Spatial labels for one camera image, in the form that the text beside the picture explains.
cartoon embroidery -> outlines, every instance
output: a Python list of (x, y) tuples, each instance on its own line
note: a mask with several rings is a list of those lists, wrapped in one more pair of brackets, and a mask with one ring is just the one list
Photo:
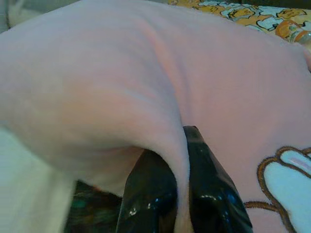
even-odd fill
[(282, 147), (275, 156), (264, 159), (257, 169), (263, 193), (271, 203), (249, 201), (246, 208), (278, 212), (291, 233), (310, 232), (311, 148)]

orange cartoon pattern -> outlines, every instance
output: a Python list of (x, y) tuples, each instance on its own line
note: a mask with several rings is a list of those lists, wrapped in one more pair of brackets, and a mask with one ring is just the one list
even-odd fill
[(169, 0), (169, 4), (218, 15), (265, 33), (275, 34), (276, 27), (287, 19), (311, 31), (311, 10), (202, 0)]

pink fabric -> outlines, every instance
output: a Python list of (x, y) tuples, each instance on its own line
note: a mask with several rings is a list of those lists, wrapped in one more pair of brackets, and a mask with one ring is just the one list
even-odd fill
[[(199, 128), (243, 201), (267, 201), (264, 158), (311, 145), (310, 55), (220, 17), (86, 0), (3, 33), (0, 51), (0, 117), (21, 141), (120, 195), (141, 148), (158, 152), (178, 182), (176, 232), (189, 228), (183, 125)], [(262, 225), (265, 212), (249, 212), (256, 232), (284, 232), (277, 218)]]

